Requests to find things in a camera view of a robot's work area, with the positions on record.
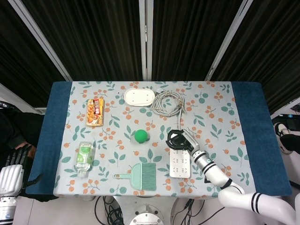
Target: sneaker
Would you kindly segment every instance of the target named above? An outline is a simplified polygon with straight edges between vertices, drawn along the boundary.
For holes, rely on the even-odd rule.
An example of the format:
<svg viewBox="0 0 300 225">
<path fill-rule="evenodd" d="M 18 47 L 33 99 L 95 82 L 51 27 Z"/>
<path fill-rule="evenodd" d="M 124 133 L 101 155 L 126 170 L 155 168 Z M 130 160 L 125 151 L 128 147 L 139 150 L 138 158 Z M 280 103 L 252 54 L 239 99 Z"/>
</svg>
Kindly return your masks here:
<svg viewBox="0 0 300 225">
<path fill-rule="evenodd" d="M 282 137 L 283 135 L 289 135 L 290 131 L 282 123 L 275 123 L 273 127 L 274 127 L 274 130 L 275 130 L 277 142 L 279 144 L 279 147 L 280 147 L 281 151 L 284 154 L 291 154 L 293 151 L 289 151 L 288 149 L 286 149 L 285 146 L 283 146 L 283 144 L 280 141 L 280 137 Z"/>
</svg>

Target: table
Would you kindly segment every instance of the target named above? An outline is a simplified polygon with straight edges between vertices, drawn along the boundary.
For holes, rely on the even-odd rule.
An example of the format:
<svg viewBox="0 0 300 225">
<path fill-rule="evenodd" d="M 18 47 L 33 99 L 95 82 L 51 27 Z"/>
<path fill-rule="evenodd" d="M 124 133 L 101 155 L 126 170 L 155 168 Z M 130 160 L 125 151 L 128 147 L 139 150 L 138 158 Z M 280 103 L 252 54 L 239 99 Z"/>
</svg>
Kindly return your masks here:
<svg viewBox="0 0 300 225">
<path fill-rule="evenodd" d="M 225 173 L 246 192 L 290 194 L 261 86 L 252 82 L 56 82 L 30 178 L 44 176 L 27 193 L 217 197 L 219 188 L 204 183 L 194 163 L 190 179 L 168 177 L 165 137 L 176 128 L 176 117 L 163 118 L 150 108 L 127 106 L 123 94 L 131 87 L 161 87 L 183 94 L 187 113 L 182 128 L 190 130 Z M 86 99 L 95 96 L 105 99 L 105 124 L 92 129 L 85 127 L 83 114 Z M 133 140 L 140 128 L 150 134 L 143 144 Z M 82 180 L 76 177 L 73 159 L 79 142 L 86 138 L 97 152 L 93 170 Z M 137 191 L 128 180 L 112 178 L 113 173 L 126 173 L 135 163 L 149 161 L 157 163 L 156 191 Z"/>
</svg>

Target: brush bristles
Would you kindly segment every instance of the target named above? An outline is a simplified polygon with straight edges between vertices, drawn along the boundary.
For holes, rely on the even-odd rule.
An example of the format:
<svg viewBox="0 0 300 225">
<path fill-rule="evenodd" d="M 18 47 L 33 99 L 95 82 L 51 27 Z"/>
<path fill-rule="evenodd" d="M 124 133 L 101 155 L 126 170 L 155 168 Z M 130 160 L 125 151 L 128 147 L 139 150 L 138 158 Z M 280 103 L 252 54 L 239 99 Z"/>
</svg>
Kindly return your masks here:
<svg viewBox="0 0 300 225">
<path fill-rule="evenodd" d="M 156 164 L 142 164 L 142 189 L 148 191 L 156 190 Z"/>
</svg>

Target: food package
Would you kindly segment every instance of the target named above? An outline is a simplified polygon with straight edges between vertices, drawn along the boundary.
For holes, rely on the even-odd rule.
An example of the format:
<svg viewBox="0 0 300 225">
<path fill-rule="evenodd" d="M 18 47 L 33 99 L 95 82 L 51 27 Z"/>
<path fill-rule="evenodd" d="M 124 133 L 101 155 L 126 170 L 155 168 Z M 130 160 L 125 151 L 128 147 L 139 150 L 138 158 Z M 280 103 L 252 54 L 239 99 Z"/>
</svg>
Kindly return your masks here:
<svg viewBox="0 0 300 225">
<path fill-rule="evenodd" d="M 103 126 L 104 119 L 104 100 L 103 99 L 89 99 L 87 103 L 87 121 L 88 127 L 99 127 Z"/>
</svg>

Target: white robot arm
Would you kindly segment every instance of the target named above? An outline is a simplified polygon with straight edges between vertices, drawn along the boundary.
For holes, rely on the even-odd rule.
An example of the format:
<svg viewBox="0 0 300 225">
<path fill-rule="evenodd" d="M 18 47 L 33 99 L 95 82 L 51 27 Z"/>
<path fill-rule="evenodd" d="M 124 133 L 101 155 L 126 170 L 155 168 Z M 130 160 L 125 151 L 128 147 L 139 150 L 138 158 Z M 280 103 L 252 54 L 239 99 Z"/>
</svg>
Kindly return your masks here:
<svg viewBox="0 0 300 225">
<path fill-rule="evenodd" d="M 15 209 L 17 206 L 16 197 L 19 195 L 21 188 L 28 186 L 28 183 L 23 183 L 24 169 L 26 164 L 27 154 L 31 146 L 25 145 L 18 150 L 12 152 L 8 156 L 6 165 L 0 172 L 0 224 L 13 224 Z M 40 176 L 30 182 L 36 183 Z"/>
<path fill-rule="evenodd" d="M 200 151 L 199 144 L 187 130 L 171 130 L 166 143 L 174 150 L 189 152 L 207 179 L 222 189 L 218 198 L 225 207 L 252 210 L 287 225 L 300 224 L 300 213 L 296 223 L 296 212 L 287 202 L 260 193 L 245 194 L 242 187 L 228 178 L 205 152 Z M 296 209 L 300 209 L 300 195 L 295 202 Z"/>
</svg>

